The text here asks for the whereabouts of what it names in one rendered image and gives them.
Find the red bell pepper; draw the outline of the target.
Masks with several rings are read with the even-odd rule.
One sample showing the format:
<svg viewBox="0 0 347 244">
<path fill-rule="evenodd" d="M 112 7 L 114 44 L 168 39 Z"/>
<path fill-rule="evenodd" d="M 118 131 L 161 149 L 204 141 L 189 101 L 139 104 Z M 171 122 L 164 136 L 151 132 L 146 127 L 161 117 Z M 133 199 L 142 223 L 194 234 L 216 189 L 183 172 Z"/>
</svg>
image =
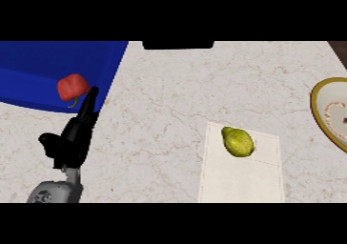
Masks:
<svg viewBox="0 0 347 244">
<path fill-rule="evenodd" d="M 78 73 L 69 74 L 57 81 L 57 95 L 62 101 L 72 103 L 68 105 L 71 109 L 77 105 L 77 98 L 90 90 L 89 83 Z"/>
</svg>

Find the black appliance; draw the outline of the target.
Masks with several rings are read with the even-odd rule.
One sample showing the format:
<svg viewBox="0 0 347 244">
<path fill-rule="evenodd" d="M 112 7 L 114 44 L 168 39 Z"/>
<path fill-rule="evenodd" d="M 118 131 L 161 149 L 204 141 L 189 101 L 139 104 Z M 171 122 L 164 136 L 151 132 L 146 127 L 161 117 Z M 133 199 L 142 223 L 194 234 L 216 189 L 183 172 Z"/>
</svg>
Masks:
<svg viewBox="0 0 347 244">
<path fill-rule="evenodd" d="M 194 50 L 210 49 L 213 41 L 143 41 L 145 50 Z"/>
</svg>

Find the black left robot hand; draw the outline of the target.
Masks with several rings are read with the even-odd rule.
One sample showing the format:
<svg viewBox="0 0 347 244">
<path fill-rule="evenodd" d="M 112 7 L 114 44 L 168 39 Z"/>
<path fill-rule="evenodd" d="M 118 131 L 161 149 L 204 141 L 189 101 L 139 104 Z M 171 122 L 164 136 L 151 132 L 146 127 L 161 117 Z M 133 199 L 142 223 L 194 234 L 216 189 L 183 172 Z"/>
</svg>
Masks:
<svg viewBox="0 0 347 244">
<path fill-rule="evenodd" d="M 53 169 L 78 169 L 86 160 L 99 117 L 99 112 L 94 111 L 97 94 L 99 88 L 93 86 L 84 97 L 77 116 L 69 119 L 60 134 L 46 132 L 38 137 L 44 155 L 53 159 Z"/>
</svg>

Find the blue container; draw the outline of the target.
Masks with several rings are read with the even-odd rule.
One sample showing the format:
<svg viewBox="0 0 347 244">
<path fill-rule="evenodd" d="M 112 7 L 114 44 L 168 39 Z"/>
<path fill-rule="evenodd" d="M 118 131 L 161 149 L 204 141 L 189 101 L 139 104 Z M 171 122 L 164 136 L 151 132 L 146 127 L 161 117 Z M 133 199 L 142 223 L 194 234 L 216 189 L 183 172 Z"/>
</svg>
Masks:
<svg viewBox="0 0 347 244">
<path fill-rule="evenodd" d="M 0 41 L 0 102 L 28 109 L 77 113 L 57 94 L 57 81 L 78 73 L 99 88 L 102 107 L 127 41 Z"/>
</svg>

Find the yellow-green pear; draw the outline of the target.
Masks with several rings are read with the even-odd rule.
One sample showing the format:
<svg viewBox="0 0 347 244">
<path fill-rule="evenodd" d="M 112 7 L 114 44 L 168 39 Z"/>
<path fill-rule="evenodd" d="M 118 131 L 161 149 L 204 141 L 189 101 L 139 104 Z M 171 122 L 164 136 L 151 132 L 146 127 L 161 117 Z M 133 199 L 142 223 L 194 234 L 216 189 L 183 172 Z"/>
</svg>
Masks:
<svg viewBox="0 0 347 244">
<path fill-rule="evenodd" d="M 253 141 L 247 132 L 241 129 L 223 127 L 220 129 L 222 144 L 225 150 L 235 157 L 247 157 L 253 153 Z"/>
</svg>

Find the white bowl with gold rim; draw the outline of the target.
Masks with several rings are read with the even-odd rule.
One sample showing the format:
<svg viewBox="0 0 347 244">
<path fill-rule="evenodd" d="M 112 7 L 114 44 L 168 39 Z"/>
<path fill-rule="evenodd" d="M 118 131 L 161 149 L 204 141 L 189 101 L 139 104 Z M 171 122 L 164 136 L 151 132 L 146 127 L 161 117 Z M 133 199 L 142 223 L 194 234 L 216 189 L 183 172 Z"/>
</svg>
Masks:
<svg viewBox="0 0 347 244">
<path fill-rule="evenodd" d="M 309 108 L 325 137 L 347 152 L 347 78 L 331 77 L 315 84 L 309 93 Z"/>
</svg>

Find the white placemat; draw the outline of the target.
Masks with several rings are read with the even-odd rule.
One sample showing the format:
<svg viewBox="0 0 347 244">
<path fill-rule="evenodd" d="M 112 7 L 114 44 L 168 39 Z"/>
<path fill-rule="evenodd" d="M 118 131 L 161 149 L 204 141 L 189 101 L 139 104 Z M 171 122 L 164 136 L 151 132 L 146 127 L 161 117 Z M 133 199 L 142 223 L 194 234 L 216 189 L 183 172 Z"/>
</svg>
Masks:
<svg viewBox="0 0 347 244">
<path fill-rule="evenodd" d="M 198 202 L 282 202 L 278 136 L 245 130 L 254 145 L 248 157 L 223 148 L 222 124 L 207 122 Z"/>
</svg>

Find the dark brown wooden cabinet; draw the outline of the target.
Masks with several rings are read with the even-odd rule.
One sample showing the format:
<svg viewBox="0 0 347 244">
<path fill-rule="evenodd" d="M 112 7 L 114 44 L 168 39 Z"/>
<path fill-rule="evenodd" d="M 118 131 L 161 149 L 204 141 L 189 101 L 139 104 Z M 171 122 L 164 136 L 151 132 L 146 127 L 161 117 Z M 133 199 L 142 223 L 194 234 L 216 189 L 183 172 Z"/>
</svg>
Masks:
<svg viewBox="0 0 347 244">
<path fill-rule="evenodd" d="M 347 70 L 347 41 L 330 41 L 328 45 Z"/>
</svg>

